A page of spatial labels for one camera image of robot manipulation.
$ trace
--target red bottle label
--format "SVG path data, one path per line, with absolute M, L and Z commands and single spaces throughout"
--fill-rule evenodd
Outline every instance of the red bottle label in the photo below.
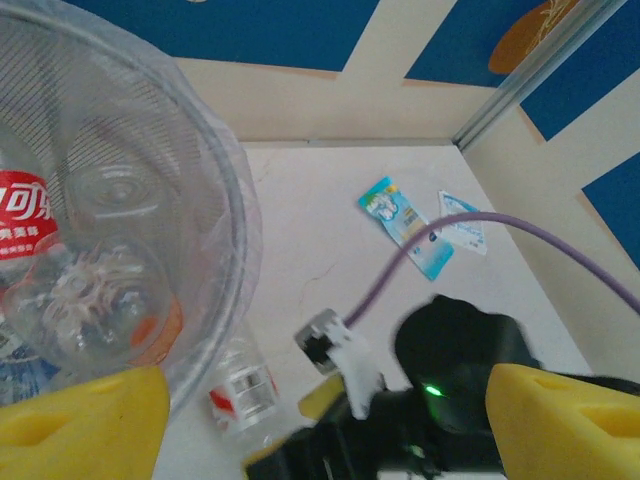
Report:
M 0 171 L 0 260 L 33 255 L 38 241 L 57 230 L 45 181 Z

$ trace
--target white floor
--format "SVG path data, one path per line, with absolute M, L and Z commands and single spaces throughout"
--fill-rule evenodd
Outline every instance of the white floor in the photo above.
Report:
M 262 346 L 291 411 L 321 381 L 297 349 L 293 334 L 320 310 L 347 314 L 397 249 L 357 206 L 357 199 L 385 175 L 429 218 L 438 216 L 438 190 L 481 210 L 491 204 L 466 162 L 451 146 L 259 147 L 248 146 L 264 221 L 260 284 L 247 320 Z M 485 257 L 457 248 L 433 283 L 407 261 L 357 327 L 379 352 L 390 388 L 407 382 L 390 350 L 397 322 L 435 293 L 467 300 L 522 322 L 544 365 L 557 371 L 588 367 L 506 229 L 485 225 Z M 295 414 L 293 421 L 302 422 Z M 167 430 L 158 480 L 235 480 L 237 456 L 213 429 L 204 397 L 194 400 Z M 382 475 L 406 479 L 406 474 Z M 446 478 L 481 478 L 450 475 Z M 482 476 L 482 478 L 502 478 Z

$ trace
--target bottle label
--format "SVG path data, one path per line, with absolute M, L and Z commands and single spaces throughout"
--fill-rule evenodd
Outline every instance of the bottle label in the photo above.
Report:
M 225 434 L 239 433 L 278 411 L 279 398 L 267 367 L 247 367 L 209 392 L 213 416 Z
M 59 370 L 25 345 L 0 314 L 0 406 L 48 392 Z
M 57 230 L 45 181 L 0 171 L 0 260 L 33 255 L 38 241 Z

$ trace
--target green led light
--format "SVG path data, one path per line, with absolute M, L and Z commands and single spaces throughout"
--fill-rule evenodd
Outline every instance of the green led light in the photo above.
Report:
M 444 393 L 442 393 L 438 388 L 434 387 L 433 385 L 425 385 L 424 390 L 427 393 L 430 393 L 431 395 L 433 395 L 434 397 L 444 397 Z

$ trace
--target blue wall panel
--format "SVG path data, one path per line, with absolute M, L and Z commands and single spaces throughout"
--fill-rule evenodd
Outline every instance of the blue wall panel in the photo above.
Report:
M 406 78 L 497 87 L 494 48 L 541 0 L 458 0 Z M 523 103 L 545 139 L 640 68 L 640 0 L 629 0 Z
M 640 153 L 605 173 L 583 191 L 640 268 Z
M 70 0 L 169 55 L 342 71 L 378 0 Z

